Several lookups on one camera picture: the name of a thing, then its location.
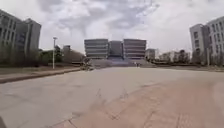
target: lamp post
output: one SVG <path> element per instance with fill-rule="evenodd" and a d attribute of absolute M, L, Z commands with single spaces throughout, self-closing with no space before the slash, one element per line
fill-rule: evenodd
<path fill-rule="evenodd" d="M 53 69 L 55 69 L 55 43 L 56 43 L 56 40 L 57 40 L 57 37 L 53 37 L 54 39 L 54 46 L 53 46 Z"/>

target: road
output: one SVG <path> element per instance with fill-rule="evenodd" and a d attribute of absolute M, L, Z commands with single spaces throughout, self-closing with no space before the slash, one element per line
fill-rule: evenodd
<path fill-rule="evenodd" d="M 78 128 L 222 128 L 223 101 L 224 74 L 217 72 L 108 68 L 0 85 L 7 128 L 71 118 L 68 125 Z"/>

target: modern building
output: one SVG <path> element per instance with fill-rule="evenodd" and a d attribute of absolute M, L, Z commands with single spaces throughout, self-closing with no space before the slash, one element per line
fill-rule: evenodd
<path fill-rule="evenodd" d="M 0 10 L 0 62 L 24 63 L 36 59 L 41 25 Z"/>
<path fill-rule="evenodd" d="M 147 60 L 156 60 L 159 59 L 159 50 L 149 48 L 145 52 L 145 57 Z"/>
<path fill-rule="evenodd" d="M 109 56 L 108 39 L 85 40 L 86 57 L 89 59 L 107 59 Z"/>
<path fill-rule="evenodd" d="M 144 59 L 146 40 L 124 39 L 124 41 L 108 41 L 108 39 L 85 40 L 86 57 L 89 59 Z"/>
<path fill-rule="evenodd" d="M 109 57 L 123 58 L 123 43 L 122 43 L 122 41 L 110 41 L 109 49 L 110 49 Z"/>
<path fill-rule="evenodd" d="M 224 52 L 224 17 L 197 24 L 190 28 L 193 52 L 201 53 L 203 61 L 212 59 Z"/>
<path fill-rule="evenodd" d="M 146 40 L 124 39 L 123 52 L 125 59 L 144 59 Z"/>
<path fill-rule="evenodd" d="M 179 52 L 176 51 L 170 51 L 170 52 L 166 52 L 163 53 L 162 55 L 160 55 L 160 60 L 165 61 L 165 62 L 178 62 L 179 60 Z"/>
<path fill-rule="evenodd" d="M 212 49 L 209 27 L 207 25 L 197 24 L 190 28 L 190 33 L 193 52 L 202 56 L 203 63 L 206 63 L 207 52 Z"/>
<path fill-rule="evenodd" d="M 71 49 L 70 45 L 65 45 L 62 49 L 62 61 L 64 63 L 82 62 L 85 56 L 80 52 Z"/>

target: tall building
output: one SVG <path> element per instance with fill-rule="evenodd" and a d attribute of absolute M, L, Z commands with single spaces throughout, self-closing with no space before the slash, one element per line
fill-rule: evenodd
<path fill-rule="evenodd" d="M 35 60 L 40 29 L 41 25 L 31 19 L 22 21 L 0 10 L 0 62 Z"/>
<path fill-rule="evenodd" d="M 124 39 L 124 41 L 108 41 L 108 39 L 85 40 L 86 57 L 89 59 L 108 59 L 122 57 L 124 59 L 144 59 L 146 40 Z"/>
<path fill-rule="evenodd" d="M 203 61 L 223 54 L 224 52 L 224 17 L 208 22 L 206 25 L 197 24 L 190 28 L 192 50 L 200 52 Z"/>
<path fill-rule="evenodd" d="M 207 25 L 197 24 L 190 28 L 191 42 L 193 52 L 201 54 L 202 61 L 206 63 L 207 52 L 211 50 L 209 38 L 209 27 Z"/>
<path fill-rule="evenodd" d="M 123 49 L 126 59 L 144 59 L 146 40 L 124 39 Z"/>
<path fill-rule="evenodd" d="M 122 41 L 110 41 L 109 42 L 109 56 L 110 57 L 122 57 L 123 58 L 123 43 Z"/>
<path fill-rule="evenodd" d="M 209 27 L 208 38 L 211 42 L 212 56 L 224 52 L 224 17 L 212 20 L 207 23 Z"/>
<path fill-rule="evenodd" d="M 159 59 L 159 50 L 158 49 L 149 48 L 145 52 L 145 57 L 148 60 Z"/>
<path fill-rule="evenodd" d="M 89 59 L 107 59 L 109 55 L 108 39 L 85 40 L 86 57 Z"/>

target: overcast sky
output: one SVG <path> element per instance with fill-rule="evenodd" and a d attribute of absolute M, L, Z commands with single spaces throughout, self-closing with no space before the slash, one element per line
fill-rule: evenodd
<path fill-rule="evenodd" d="M 191 50 L 189 27 L 224 16 L 224 0 L 0 0 L 0 8 L 42 24 L 40 48 L 84 52 L 85 38 L 139 38 L 148 47 Z"/>

